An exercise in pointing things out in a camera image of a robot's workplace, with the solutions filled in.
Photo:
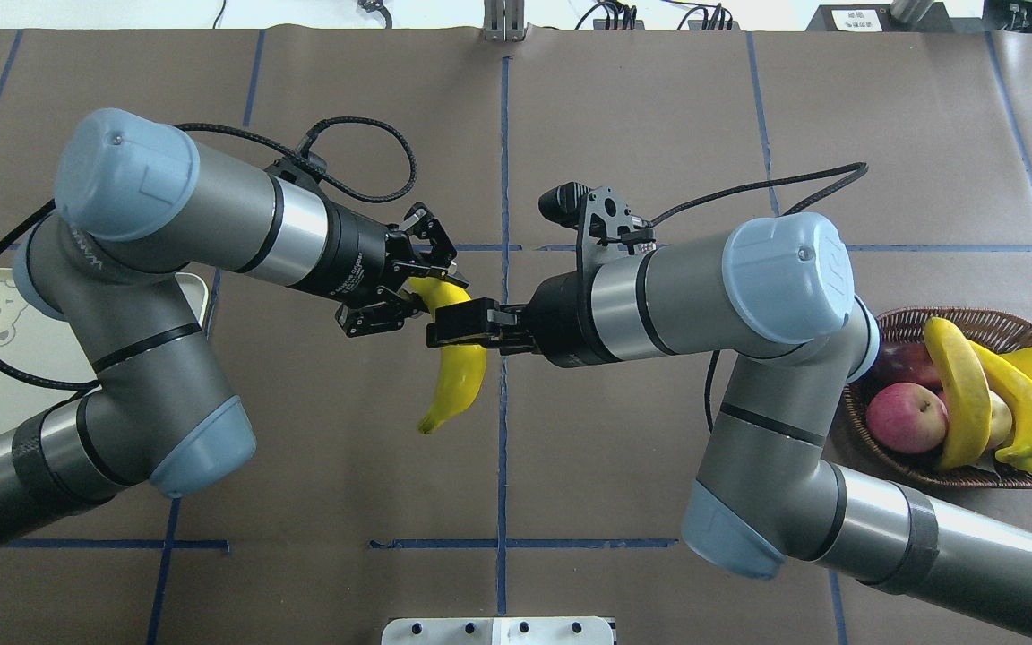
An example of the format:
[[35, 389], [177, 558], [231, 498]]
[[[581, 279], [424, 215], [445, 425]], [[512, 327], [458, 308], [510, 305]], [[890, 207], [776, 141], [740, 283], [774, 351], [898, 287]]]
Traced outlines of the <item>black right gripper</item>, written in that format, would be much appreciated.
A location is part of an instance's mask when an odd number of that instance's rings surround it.
[[561, 368], [602, 363], [593, 341], [585, 335], [579, 309], [578, 272], [553, 275], [534, 290], [520, 321], [523, 305], [499, 305], [495, 299], [467, 299], [437, 307], [426, 326], [426, 346], [480, 346], [498, 350], [524, 350], [527, 327], [538, 354]]

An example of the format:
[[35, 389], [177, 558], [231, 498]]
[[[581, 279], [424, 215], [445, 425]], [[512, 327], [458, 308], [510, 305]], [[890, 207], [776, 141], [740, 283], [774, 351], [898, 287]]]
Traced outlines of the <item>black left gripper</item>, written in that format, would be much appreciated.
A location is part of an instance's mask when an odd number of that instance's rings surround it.
[[326, 213], [323, 252], [290, 288], [343, 303], [335, 319], [349, 338], [400, 331], [406, 319], [429, 312], [419, 294], [398, 291], [408, 278], [467, 288], [456, 268], [458, 249], [426, 204], [413, 204], [401, 223], [388, 226], [335, 202], [326, 203]]

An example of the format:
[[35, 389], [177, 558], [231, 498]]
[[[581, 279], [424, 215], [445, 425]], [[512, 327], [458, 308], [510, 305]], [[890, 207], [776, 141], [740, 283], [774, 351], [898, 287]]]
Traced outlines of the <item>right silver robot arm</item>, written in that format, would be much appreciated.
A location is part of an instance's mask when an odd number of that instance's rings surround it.
[[1032, 533], [823, 460], [844, 385], [881, 335], [847, 249], [818, 213], [642, 252], [654, 225], [576, 217], [577, 269], [526, 305], [438, 307], [430, 347], [538, 354], [561, 367], [736, 352], [683, 542], [766, 580], [787, 558], [1032, 637]]

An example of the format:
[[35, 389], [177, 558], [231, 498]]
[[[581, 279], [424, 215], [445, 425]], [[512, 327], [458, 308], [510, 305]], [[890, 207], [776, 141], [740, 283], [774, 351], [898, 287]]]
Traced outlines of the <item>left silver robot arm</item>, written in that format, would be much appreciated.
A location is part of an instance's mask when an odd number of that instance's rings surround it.
[[149, 482], [196, 493], [255, 451], [253, 426], [178, 273], [200, 262], [340, 303], [349, 336], [396, 331], [427, 302], [410, 279], [463, 286], [456, 249], [423, 203], [400, 224], [343, 207], [313, 155], [241, 128], [162, 124], [104, 107], [64, 147], [52, 200], [15, 234], [13, 283], [68, 323], [94, 380], [0, 436], [0, 546]]

